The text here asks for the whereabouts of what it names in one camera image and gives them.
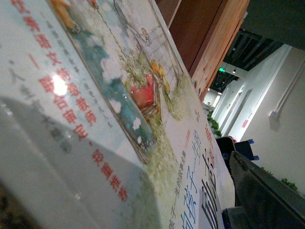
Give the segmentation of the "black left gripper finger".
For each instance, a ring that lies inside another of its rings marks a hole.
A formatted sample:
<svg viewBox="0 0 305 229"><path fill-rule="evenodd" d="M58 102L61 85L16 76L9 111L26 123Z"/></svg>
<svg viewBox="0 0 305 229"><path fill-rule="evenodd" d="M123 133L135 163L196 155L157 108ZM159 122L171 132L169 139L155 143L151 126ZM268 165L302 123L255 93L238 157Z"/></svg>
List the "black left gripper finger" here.
<svg viewBox="0 0 305 229"><path fill-rule="evenodd" d="M229 160L235 207L222 212L226 229L303 229L305 198L238 152Z"/></svg>

